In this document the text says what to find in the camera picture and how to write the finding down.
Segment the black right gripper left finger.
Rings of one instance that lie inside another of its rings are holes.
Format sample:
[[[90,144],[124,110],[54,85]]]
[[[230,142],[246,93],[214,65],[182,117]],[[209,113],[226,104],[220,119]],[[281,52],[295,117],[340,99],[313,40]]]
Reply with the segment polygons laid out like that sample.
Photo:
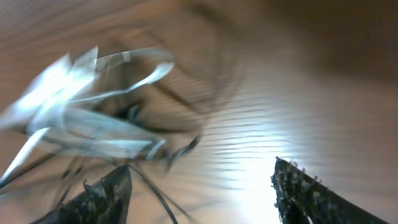
[[[121,165],[67,203],[35,220],[41,224],[126,224],[132,181]]]

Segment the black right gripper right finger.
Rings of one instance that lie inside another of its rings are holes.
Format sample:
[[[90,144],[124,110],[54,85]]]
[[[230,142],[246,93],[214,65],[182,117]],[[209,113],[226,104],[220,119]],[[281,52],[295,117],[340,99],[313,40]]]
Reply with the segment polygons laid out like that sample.
[[[278,157],[271,181],[283,224],[387,224],[325,187],[294,162]]]

